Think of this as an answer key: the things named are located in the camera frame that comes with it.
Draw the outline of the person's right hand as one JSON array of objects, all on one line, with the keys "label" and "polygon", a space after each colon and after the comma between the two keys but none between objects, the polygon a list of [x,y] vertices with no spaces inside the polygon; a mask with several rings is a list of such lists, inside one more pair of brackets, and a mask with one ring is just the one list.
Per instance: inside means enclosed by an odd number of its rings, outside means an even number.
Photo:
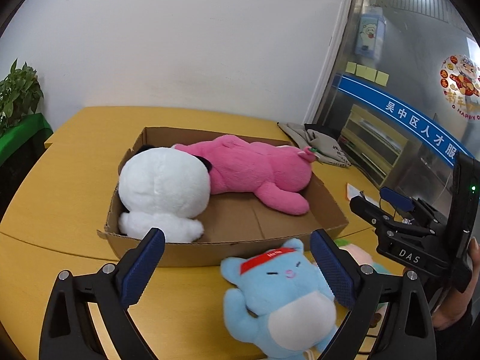
[{"label": "person's right hand", "polygon": [[433,327],[444,330],[458,322],[467,311],[479,280],[479,243],[473,237],[469,243],[469,256],[472,260],[472,278],[463,292],[450,289],[442,304],[433,312]]}]

